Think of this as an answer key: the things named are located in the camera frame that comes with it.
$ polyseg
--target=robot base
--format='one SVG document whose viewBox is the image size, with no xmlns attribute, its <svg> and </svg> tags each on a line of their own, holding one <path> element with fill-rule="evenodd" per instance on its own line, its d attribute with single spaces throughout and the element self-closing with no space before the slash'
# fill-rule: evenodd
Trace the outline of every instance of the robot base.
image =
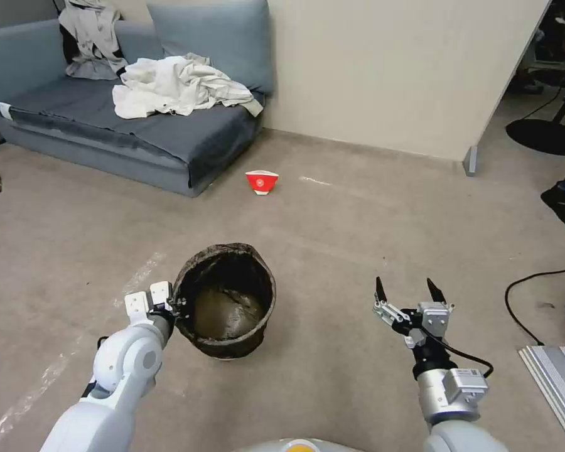
<svg viewBox="0 0 565 452">
<path fill-rule="evenodd" d="M 267 443 L 256 444 L 249 448 L 238 449 L 234 452 L 360 452 L 357 449 L 329 443 L 322 439 L 279 439 Z"/>
</svg>

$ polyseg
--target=round black base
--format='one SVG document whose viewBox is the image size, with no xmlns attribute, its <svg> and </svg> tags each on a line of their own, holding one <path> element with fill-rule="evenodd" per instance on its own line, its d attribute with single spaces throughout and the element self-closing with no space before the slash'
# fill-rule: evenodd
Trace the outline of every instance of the round black base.
<svg viewBox="0 0 565 452">
<path fill-rule="evenodd" d="M 565 125 L 544 119 L 519 119 L 507 125 L 513 140 L 534 151 L 565 155 Z"/>
</svg>

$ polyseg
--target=paper cup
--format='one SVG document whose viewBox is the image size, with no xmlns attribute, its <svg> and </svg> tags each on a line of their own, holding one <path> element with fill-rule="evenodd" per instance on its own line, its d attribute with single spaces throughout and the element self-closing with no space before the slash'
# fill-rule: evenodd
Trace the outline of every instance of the paper cup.
<svg viewBox="0 0 565 452">
<path fill-rule="evenodd" d="M 249 171 L 245 175 L 256 195 L 267 195 L 270 193 L 278 180 L 278 174 L 271 173 L 270 171 Z"/>
</svg>

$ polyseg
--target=gray carpet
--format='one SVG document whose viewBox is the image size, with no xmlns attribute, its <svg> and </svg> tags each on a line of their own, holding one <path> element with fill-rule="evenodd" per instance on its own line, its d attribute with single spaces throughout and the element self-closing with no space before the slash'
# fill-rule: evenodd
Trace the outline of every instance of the gray carpet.
<svg viewBox="0 0 565 452">
<path fill-rule="evenodd" d="M 411 353 L 371 312 L 376 275 L 397 306 L 427 299 L 428 276 L 456 303 L 448 340 L 497 369 L 480 425 L 512 451 L 565 451 L 502 301 L 510 281 L 565 267 L 565 226 L 538 198 L 565 158 L 494 127 L 473 179 L 459 164 L 266 131 L 194 200 L 0 146 L 0 452 L 39 449 L 85 387 L 96 338 L 126 325 L 124 293 L 233 241 L 255 246 L 277 281 L 265 342 L 218 362 L 176 333 L 133 451 L 302 435 L 420 450 Z M 247 186 L 257 169 L 281 175 L 269 196 Z M 565 343 L 565 276 L 528 282 L 514 303 L 548 343 Z"/>
</svg>

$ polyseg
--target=black bucket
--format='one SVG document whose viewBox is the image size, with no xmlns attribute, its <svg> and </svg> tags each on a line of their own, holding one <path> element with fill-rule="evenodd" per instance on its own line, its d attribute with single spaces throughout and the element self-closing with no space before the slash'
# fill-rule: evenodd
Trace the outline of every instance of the black bucket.
<svg viewBox="0 0 565 452">
<path fill-rule="evenodd" d="M 176 326 L 199 350 L 219 359 L 247 356 L 264 340 L 276 300 L 272 272 L 251 245 L 213 245 L 189 259 L 176 278 Z"/>
</svg>

